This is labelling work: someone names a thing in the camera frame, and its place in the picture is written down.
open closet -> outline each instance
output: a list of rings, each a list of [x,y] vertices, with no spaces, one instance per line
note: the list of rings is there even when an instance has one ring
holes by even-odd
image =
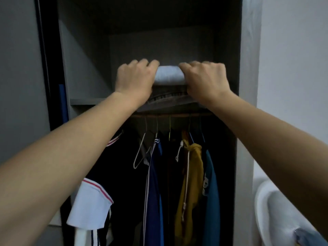
[[[108,97],[117,68],[133,59],[157,59],[161,66],[193,60],[224,63],[230,87],[238,94],[241,57],[248,53],[241,52],[242,4],[243,0],[57,0],[68,118]],[[252,5],[245,7],[246,14]],[[158,132],[166,140],[181,131],[197,140],[203,137],[219,193],[219,244],[232,245],[238,237],[236,217],[243,210],[242,204],[236,206],[236,195],[243,191],[237,190],[237,140],[223,122],[192,100],[185,86],[154,86],[149,101],[125,127],[145,137],[146,149]]]

hanging clothes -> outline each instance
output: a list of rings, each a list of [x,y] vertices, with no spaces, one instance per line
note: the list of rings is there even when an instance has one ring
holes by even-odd
[[[219,246],[220,243],[220,203],[216,174],[208,150],[206,150],[206,170],[202,194],[207,197],[203,231],[203,246]]]
[[[160,212],[160,193],[158,187],[157,162],[162,156],[160,139],[156,138],[146,181],[146,194],[143,219],[143,246],[161,246],[163,218]]]
[[[92,230],[93,241],[97,238],[104,244],[109,225],[109,222],[105,221],[111,208],[113,245],[133,244],[135,226],[143,217],[145,179],[148,171],[144,164],[133,169],[138,148],[138,135],[135,131],[125,129],[117,132],[82,181],[67,224]],[[76,241],[81,242],[76,246],[84,246],[80,238],[76,238]]]
[[[193,209],[197,206],[203,189],[202,147],[189,145],[187,132],[182,132],[184,148],[187,151],[187,170],[183,180],[180,201],[175,217],[176,245],[189,245],[193,238]]]

wardrobe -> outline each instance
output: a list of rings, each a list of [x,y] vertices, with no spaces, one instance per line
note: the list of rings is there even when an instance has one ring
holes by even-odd
[[[51,23],[45,12],[50,4],[38,5],[40,40],[49,44]],[[60,52],[53,53],[61,55],[50,62],[45,52],[44,71],[52,67],[56,72],[57,67],[63,73],[66,100],[61,109],[67,109],[68,119],[113,92],[121,64],[142,58],[157,59],[162,66],[193,60],[224,63],[232,91],[256,104],[261,0],[56,0],[55,5],[58,26],[53,30]],[[152,97],[164,91],[170,87],[154,86]],[[216,148],[212,160],[220,195],[220,244],[249,245],[254,161],[223,122],[208,113],[194,101],[160,108],[145,104],[129,124],[141,136],[146,127],[202,127],[207,143]],[[206,116],[200,125],[199,116],[176,114]]]

blue cloth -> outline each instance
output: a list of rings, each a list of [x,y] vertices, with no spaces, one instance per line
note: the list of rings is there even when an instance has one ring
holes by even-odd
[[[301,246],[328,246],[328,242],[317,231],[297,229],[294,232],[296,242]]]
[[[219,191],[213,162],[206,151],[206,170],[203,183],[203,195],[207,196],[205,224],[202,246],[218,246],[220,242],[220,203]]]
[[[163,208],[162,208],[161,196],[159,196],[159,220],[161,223],[161,246],[164,246],[164,224],[163,224]]]
[[[155,139],[146,182],[144,246],[161,246],[161,229],[163,228],[163,222],[161,221],[160,215],[161,199],[156,172],[156,161],[158,161],[161,155],[162,147],[160,140]]]

forearm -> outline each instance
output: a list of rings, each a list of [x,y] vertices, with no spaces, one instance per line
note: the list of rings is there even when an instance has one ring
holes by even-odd
[[[328,146],[234,94],[214,102],[210,109],[327,238]]]
[[[43,218],[50,220],[136,108],[113,93],[5,162],[0,167],[0,231],[44,207],[49,215]]]

